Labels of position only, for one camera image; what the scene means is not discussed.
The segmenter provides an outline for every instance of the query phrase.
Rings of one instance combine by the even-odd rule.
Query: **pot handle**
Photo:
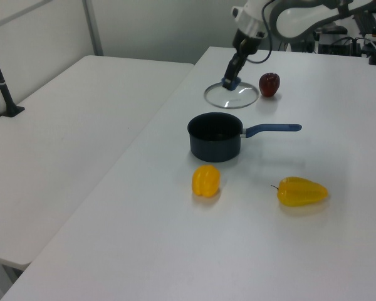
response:
[[[297,132],[302,129],[300,124],[258,124],[243,130],[245,138],[250,138],[259,132]]]

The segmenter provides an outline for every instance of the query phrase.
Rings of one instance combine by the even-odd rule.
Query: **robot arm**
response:
[[[374,7],[376,0],[248,0],[244,7],[233,7],[238,30],[232,45],[237,53],[229,62],[223,86],[235,89],[239,83],[238,73],[247,57],[255,54],[262,39],[267,37],[263,8],[270,31],[280,41],[292,43],[305,39],[324,24]]]

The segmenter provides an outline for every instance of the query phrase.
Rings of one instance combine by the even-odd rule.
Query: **yellow bell pepper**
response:
[[[197,196],[209,198],[217,193],[219,185],[220,172],[212,165],[200,166],[192,176],[192,191]]]
[[[277,197],[286,206],[303,206],[327,198],[328,191],[322,185],[301,177],[286,177],[280,181]]]

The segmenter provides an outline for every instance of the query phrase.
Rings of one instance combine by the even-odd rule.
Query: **orange bell pepper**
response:
[[[200,166],[192,176],[192,191],[197,196],[207,198],[219,190],[220,172],[212,165]]]

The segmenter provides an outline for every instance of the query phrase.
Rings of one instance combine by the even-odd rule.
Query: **white wall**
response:
[[[81,0],[53,0],[0,26],[0,67],[15,103],[92,54]]]
[[[51,0],[0,0],[0,24],[7,23],[34,8],[46,4]]]
[[[246,0],[90,0],[104,55],[196,63],[231,47],[232,6]]]

